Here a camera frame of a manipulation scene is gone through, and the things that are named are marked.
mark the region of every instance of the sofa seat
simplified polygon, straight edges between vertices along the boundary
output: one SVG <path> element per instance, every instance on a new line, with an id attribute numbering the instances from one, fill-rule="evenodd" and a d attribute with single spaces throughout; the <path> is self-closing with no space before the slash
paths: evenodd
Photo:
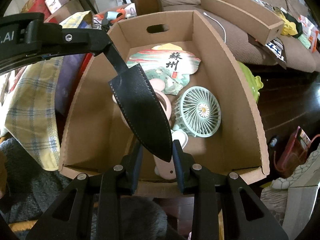
<path id="1" fill-rule="evenodd" d="M 201 5 L 171 5 L 164 7 L 164 11 L 197 10 L 201 14 L 206 12 L 216 19 L 226 30 L 226 44 L 236 60 L 245 64 L 276 65 L 276 61 L 262 48 L 248 42 L 248 34 L 227 20 L 201 8 Z M 212 19 L 204 16 L 215 28 L 219 35 L 224 37 L 222 28 Z M 298 40 L 291 36 L 280 36 L 287 57 L 287 67 L 305 71 L 320 72 L 320 54 L 318 51 L 310 53 Z"/>

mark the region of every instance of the green plastic object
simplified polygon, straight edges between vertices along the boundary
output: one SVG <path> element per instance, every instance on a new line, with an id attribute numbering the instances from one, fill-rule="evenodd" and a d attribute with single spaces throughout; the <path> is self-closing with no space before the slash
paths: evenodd
<path id="1" fill-rule="evenodd" d="M 261 82 L 261 78 L 259 76 L 252 75 L 250 69 L 243 63 L 239 62 L 239 66 L 242 69 L 242 72 L 244 73 L 244 76 L 249 83 L 249 87 L 252 91 L 254 100 L 258 102 L 260 93 L 258 92 L 259 89 L 263 88 L 263 83 Z"/>

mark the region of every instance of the wooden armrest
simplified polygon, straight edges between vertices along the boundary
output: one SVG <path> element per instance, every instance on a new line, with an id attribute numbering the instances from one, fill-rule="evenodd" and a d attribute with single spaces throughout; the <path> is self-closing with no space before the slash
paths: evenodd
<path id="1" fill-rule="evenodd" d="M 130 0 L 135 4 L 137 16 L 162 11 L 160 0 Z"/>

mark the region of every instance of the wooden floor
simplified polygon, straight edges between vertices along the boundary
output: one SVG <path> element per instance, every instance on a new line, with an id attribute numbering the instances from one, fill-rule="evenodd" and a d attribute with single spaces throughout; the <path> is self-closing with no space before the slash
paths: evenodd
<path id="1" fill-rule="evenodd" d="M 267 143 L 273 137 L 278 140 L 269 151 L 270 175 L 252 185 L 255 191 L 259 185 L 279 177 L 273 168 L 273 152 L 281 155 L 290 134 L 298 126 L 310 138 L 320 133 L 320 73 L 284 70 L 280 66 L 272 67 L 272 72 L 271 67 L 249 68 L 255 76 L 261 77 L 264 84 L 260 90 L 258 109 Z M 315 141 L 312 148 L 317 147 L 319 142 Z M 155 199 L 155 202 L 168 214 L 169 223 L 181 235 L 187 236 L 192 227 L 193 198 Z"/>

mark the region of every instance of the handheld fan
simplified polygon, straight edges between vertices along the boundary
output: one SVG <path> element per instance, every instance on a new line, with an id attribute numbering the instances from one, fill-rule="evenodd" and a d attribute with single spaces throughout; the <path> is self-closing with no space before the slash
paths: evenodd
<path id="1" fill-rule="evenodd" d="M 219 128 L 221 110 L 214 95 L 203 87 L 187 89 L 176 102 L 175 125 L 187 135 L 212 136 Z"/>

